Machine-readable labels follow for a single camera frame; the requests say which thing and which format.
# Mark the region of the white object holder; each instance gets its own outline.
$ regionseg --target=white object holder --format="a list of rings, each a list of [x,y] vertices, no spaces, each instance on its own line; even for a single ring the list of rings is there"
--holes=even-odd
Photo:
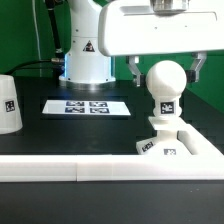
[[[22,128],[14,78],[0,75],[0,134],[16,132]]]

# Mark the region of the black table surface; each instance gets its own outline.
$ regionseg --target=black table surface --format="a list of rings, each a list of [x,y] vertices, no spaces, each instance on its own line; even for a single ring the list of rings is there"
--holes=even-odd
[[[49,78],[15,79],[23,129],[0,136],[1,155],[137,154],[155,135],[146,88],[78,91]],[[124,101],[131,116],[44,115],[46,100]],[[224,152],[224,115],[186,90],[182,118]],[[0,223],[223,224],[224,181],[0,183]]]

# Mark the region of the warning label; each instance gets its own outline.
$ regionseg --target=warning label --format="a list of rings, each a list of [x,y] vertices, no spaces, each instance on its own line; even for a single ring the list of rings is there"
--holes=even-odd
[[[84,47],[83,51],[86,51],[86,52],[95,52],[94,48],[93,48],[93,45],[91,43],[91,41],[89,41],[86,46]]]

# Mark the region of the green backdrop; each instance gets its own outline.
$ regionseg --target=green backdrop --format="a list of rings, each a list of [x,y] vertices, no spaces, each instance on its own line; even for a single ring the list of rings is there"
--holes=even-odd
[[[105,0],[96,0],[102,6]],[[54,45],[47,10],[43,0],[36,0],[37,25],[42,59],[54,56]],[[70,14],[67,3],[56,8],[59,34],[64,51],[70,48]],[[1,0],[0,8],[0,72],[31,60],[38,59],[37,38],[31,0]],[[174,60],[185,69],[192,63],[190,54],[142,56],[138,67],[143,73],[160,60]],[[16,75],[51,76],[51,71],[21,70]],[[116,58],[116,78],[131,80],[132,75],[125,64],[125,57]],[[200,73],[198,83],[188,84],[188,89],[214,108],[224,113],[224,51],[210,52]]]

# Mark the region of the white sphere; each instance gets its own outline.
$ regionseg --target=white sphere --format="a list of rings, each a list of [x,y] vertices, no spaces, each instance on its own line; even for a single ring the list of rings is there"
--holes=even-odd
[[[174,61],[156,63],[146,77],[146,84],[153,98],[180,96],[186,83],[184,69]]]

